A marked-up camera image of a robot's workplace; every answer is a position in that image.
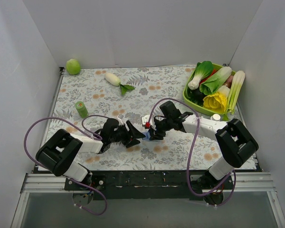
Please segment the blue pill organizer box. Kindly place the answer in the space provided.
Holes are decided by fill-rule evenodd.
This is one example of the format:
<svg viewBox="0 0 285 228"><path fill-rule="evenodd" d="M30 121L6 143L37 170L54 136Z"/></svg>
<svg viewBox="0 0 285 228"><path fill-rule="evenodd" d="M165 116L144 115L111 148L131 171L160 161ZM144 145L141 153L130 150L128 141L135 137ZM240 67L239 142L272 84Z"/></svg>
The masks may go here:
<svg viewBox="0 0 285 228"><path fill-rule="evenodd" d="M145 137L143 138L143 140L149 141L150 138L151 138L150 133L149 133L149 132L144 132L143 134L145 135Z"/></svg>

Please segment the green pill bottle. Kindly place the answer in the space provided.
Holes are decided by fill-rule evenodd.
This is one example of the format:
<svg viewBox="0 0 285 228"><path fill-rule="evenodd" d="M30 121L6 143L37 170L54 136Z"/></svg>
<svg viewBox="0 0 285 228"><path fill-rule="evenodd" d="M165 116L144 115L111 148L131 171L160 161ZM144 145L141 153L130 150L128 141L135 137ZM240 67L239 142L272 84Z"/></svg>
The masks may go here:
<svg viewBox="0 0 285 228"><path fill-rule="evenodd" d="M82 101L78 101L75 103L75 108L78 112L78 114L82 117L82 118L86 118L88 117L88 111L86 109L85 104Z"/></svg>

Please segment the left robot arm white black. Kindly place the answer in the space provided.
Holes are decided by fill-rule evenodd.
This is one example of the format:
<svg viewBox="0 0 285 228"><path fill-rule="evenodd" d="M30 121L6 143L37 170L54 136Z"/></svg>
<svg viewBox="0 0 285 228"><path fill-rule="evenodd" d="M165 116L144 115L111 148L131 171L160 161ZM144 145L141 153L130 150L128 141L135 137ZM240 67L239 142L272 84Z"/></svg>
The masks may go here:
<svg viewBox="0 0 285 228"><path fill-rule="evenodd" d="M39 149L36 160L55 176L72 178L79 189L86 190L91 186L92 179L88 168L75 162L79 152L101 154L117 142L130 148L145 138L145 134L138 131L130 121L123 123L118 118L108 118L96 133L102 137L101 140L60 129Z"/></svg>

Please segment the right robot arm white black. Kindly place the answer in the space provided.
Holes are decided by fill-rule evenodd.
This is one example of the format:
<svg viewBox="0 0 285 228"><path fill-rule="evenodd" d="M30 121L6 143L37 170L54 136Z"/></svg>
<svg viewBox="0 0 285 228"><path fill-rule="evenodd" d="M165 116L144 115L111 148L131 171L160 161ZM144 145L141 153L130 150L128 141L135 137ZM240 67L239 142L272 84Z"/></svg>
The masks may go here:
<svg viewBox="0 0 285 228"><path fill-rule="evenodd" d="M198 178L203 187L218 188L235 168L240 168L258 149L258 143L239 119L215 121L199 117L195 110L181 113L173 100L164 98L160 119L146 115L142 125L148 129L148 139L163 140L172 129L192 133L194 138L202 135L217 141L222 156Z"/></svg>

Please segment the floral table mat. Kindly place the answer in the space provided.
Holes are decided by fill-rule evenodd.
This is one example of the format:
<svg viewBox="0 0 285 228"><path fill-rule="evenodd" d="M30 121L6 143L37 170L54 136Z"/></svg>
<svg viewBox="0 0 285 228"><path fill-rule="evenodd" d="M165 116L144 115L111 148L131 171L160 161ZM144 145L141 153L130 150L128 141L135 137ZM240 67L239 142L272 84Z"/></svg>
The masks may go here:
<svg viewBox="0 0 285 228"><path fill-rule="evenodd" d="M59 129L73 134L79 134L80 129L96 131L107 117L119 114L124 121L129 120L139 131L144 131L142 117L150 113L161 115L159 105L163 98L177 99L176 107L181 112L187 111L182 105L182 92L192 71L192 66L163 66L82 69L77 76L65 72L45 139ZM105 79L107 72L135 89L121 95L121 89ZM78 101L85 104L88 117L78 114L75 108ZM82 160L82 153L78 153L76 161L90 170L100 171L184 170L187 167L206 170L221 157L216 141L174 130L161 141L144 140L131 148L112 144L103 154L95 154L91 163Z"/></svg>

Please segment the green vegetable tray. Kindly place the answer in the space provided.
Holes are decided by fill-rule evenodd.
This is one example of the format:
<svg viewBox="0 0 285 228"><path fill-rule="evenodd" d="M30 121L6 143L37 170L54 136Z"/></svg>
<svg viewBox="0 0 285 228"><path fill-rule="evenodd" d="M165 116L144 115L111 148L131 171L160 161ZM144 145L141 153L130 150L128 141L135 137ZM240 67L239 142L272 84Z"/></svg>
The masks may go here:
<svg viewBox="0 0 285 228"><path fill-rule="evenodd" d="M211 73L210 76L212 76L214 73L216 73L219 69L222 68L221 67L219 69L216 69L214 65L213 65L213 67L214 67L214 70L213 70L213 72ZM188 83L193 78L194 71L193 71L192 75L190 76L190 79L189 79ZM204 81L206 81L210 76L202 79L200 84L203 83ZM226 85L228 88L231 88L231 82L232 82L232 73L231 73L231 76L227 79L227 81L223 85ZM204 97L206 97L206 95L204 95L203 93L200 92L200 87L198 87L195 90L190 90L188 88L188 83L186 84L185 89L184 89L184 97L185 97L185 99L188 100L190 103L195 104L196 108L199 109L199 111L201 113L204 113L204 114L207 114L207 115L218 114L218 113L216 113L214 111L211 111L211 110L206 109L206 108L203 107L203 99L204 99Z"/></svg>

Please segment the yellow napa cabbage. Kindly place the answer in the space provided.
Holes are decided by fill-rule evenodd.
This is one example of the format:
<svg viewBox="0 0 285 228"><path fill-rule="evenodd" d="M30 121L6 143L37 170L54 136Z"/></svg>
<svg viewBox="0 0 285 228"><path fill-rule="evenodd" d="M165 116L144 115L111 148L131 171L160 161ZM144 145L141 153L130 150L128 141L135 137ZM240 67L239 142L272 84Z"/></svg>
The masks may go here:
<svg viewBox="0 0 285 228"><path fill-rule="evenodd" d="M227 108L227 100L230 88L226 85L221 86L217 92L204 97L203 107L218 114L224 114Z"/></svg>

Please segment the black base bar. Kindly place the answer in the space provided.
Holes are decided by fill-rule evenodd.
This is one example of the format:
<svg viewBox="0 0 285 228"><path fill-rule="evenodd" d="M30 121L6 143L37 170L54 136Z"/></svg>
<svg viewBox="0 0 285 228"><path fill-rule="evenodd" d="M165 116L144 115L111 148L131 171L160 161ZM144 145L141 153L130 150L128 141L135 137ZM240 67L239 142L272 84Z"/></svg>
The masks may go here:
<svg viewBox="0 0 285 228"><path fill-rule="evenodd" d="M230 190L231 177L216 180L206 170L190 171L93 171L87 182L108 200L119 199L190 199L202 200L201 194L222 185Z"/></svg>

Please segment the bok choy middle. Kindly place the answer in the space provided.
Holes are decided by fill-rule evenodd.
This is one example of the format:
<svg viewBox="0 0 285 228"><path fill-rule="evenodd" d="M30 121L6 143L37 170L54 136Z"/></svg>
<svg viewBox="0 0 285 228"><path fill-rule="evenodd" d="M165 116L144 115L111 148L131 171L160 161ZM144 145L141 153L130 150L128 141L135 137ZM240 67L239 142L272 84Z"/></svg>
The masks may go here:
<svg viewBox="0 0 285 228"><path fill-rule="evenodd" d="M204 95L215 93L231 76L232 69L229 66L222 67L206 81L200 84L199 91Z"/></svg>

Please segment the bok choy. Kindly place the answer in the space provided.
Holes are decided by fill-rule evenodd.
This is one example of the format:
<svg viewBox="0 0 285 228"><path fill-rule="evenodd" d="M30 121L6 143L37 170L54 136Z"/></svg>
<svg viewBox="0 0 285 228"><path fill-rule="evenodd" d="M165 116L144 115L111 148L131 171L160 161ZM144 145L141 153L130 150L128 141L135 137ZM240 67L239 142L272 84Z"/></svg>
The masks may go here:
<svg viewBox="0 0 285 228"><path fill-rule="evenodd" d="M222 67L206 81L200 84L199 91L204 95L215 93L231 76L232 69L229 66Z"/></svg>
<svg viewBox="0 0 285 228"><path fill-rule="evenodd" d="M190 90L195 90L199 87L202 79L208 77L213 72L214 67L211 61L203 61L197 64L194 76L191 81L188 83L188 88Z"/></svg>

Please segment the white radish with leaves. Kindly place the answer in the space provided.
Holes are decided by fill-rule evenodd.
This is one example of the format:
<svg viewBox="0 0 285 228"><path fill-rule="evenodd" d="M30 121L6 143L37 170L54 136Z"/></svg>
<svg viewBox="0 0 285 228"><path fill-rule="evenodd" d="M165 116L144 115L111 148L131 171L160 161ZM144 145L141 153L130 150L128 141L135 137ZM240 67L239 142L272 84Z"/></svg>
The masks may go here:
<svg viewBox="0 0 285 228"><path fill-rule="evenodd" d="M115 74L107 72L105 74L105 79L110 84L119 87L121 89L121 95L125 95L127 92L135 89L135 87L132 85L122 84L120 78L118 76L116 76Z"/></svg>

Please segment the bok choy left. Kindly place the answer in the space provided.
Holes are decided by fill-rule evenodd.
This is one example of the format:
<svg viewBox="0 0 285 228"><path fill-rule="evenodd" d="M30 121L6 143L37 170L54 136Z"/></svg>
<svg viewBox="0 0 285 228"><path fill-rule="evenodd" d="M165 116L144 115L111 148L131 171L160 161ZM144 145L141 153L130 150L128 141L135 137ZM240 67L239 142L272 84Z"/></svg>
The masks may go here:
<svg viewBox="0 0 285 228"><path fill-rule="evenodd" d="M214 67L211 61L203 61L197 64L194 76L191 81L188 83L188 88L190 90L195 90L199 87L202 79L208 77L213 72Z"/></svg>

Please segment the green round cabbage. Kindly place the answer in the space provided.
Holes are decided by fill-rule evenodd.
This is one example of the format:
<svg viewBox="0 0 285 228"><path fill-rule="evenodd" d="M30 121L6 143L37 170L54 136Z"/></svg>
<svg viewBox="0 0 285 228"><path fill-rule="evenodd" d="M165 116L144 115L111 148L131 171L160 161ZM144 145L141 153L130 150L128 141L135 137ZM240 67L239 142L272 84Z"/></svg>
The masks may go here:
<svg viewBox="0 0 285 228"><path fill-rule="evenodd" d="M70 75L78 75L81 70L80 63L76 59L70 59L66 62L66 70Z"/></svg>

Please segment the pale celery stalk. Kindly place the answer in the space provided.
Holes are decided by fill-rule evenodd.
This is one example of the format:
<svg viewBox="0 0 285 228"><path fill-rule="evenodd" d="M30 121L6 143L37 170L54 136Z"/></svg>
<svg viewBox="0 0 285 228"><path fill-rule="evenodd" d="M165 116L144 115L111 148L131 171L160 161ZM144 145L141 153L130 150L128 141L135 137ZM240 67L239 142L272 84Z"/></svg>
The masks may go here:
<svg viewBox="0 0 285 228"><path fill-rule="evenodd" d="M244 83L245 76L246 74L244 71L237 71L233 77L230 92L227 98L226 111L223 114L223 121L228 121L228 115L234 114L235 112L235 106L237 104L238 96Z"/></svg>

